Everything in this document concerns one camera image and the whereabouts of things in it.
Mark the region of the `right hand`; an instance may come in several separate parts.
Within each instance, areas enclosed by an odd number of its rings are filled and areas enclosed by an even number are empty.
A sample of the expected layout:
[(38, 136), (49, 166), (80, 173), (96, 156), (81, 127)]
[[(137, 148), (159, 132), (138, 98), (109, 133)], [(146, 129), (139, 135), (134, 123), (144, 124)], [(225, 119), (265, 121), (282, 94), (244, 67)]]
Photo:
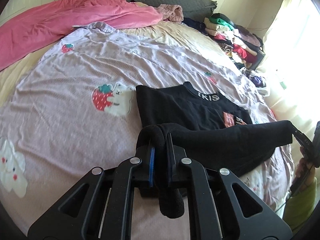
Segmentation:
[(316, 173), (316, 169), (313, 165), (312, 162), (307, 161), (304, 157), (302, 157), (297, 165), (296, 171), (295, 171), (295, 179), (294, 181), (296, 181), (298, 178), (303, 176), (303, 172), (304, 170), (308, 169), (309, 170), (309, 175), (308, 177), (304, 180), (303, 183), (301, 183), (299, 191), (302, 192), (305, 189), (307, 189), (308, 187), (310, 187), (315, 181), (316, 181), (316, 177), (315, 177), (315, 173)]

